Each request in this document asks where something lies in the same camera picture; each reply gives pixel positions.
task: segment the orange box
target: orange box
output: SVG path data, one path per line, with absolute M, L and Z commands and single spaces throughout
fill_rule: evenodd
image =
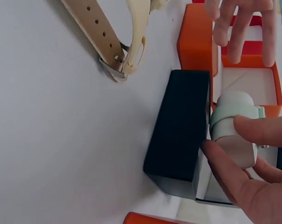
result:
M 177 43 L 183 70 L 218 73 L 218 48 L 212 38 L 212 20 L 203 3 L 187 4 Z
M 226 56 L 222 56 L 221 59 L 224 68 L 262 68 L 262 69 L 267 68 L 263 64 L 262 55 L 242 55 L 239 64 L 230 63 Z M 282 109 L 282 90 L 281 90 L 280 77 L 276 63 L 269 69 L 272 70 L 272 74 L 273 74 L 276 105 L 259 105 L 259 106 L 264 106 L 266 117 L 276 118 L 280 115 Z
M 192 224 L 178 220 L 172 220 L 161 217 L 152 217 L 135 212 L 127 214 L 123 224 Z

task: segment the smartwatch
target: smartwatch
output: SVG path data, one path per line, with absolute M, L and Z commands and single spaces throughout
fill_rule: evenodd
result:
M 256 163 L 258 146 L 243 139 L 234 128 L 234 117 L 242 115 L 251 119 L 265 117 L 265 109 L 254 105 L 253 99 L 245 92 L 226 91 L 216 105 L 210 118 L 210 135 L 231 159 L 242 169 Z

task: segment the white surface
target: white surface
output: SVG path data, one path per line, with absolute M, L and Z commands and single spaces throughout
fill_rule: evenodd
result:
M 175 217 L 142 166 L 185 3 L 154 11 L 140 70 L 112 82 L 59 0 L 0 1 L 0 224 L 120 224 L 127 212 Z M 124 44 L 124 0 L 99 0 Z
M 248 40 L 259 40 L 257 37 L 248 37 Z M 282 22 L 281 16 L 278 18 L 278 44 L 277 44 L 277 65 L 282 86 Z M 220 206 L 199 204 L 193 200 L 182 199 L 177 217 L 198 224 L 250 224 L 243 211 L 236 208 L 225 208 Z

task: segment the beige watch strap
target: beige watch strap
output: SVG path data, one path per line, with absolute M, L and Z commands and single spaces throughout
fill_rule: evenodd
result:
M 131 13 L 133 34 L 131 46 L 124 46 L 117 38 L 107 17 L 96 0 L 61 0 L 98 52 L 99 61 L 117 82 L 134 73 L 146 49 L 145 28 L 152 9 L 159 9 L 168 0 L 126 0 Z M 143 52 L 137 65 L 140 47 Z
M 62 0 L 99 56 L 114 70 L 119 70 L 124 52 L 107 17 L 96 0 Z
M 151 0 L 150 12 L 162 9 L 170 0 Z

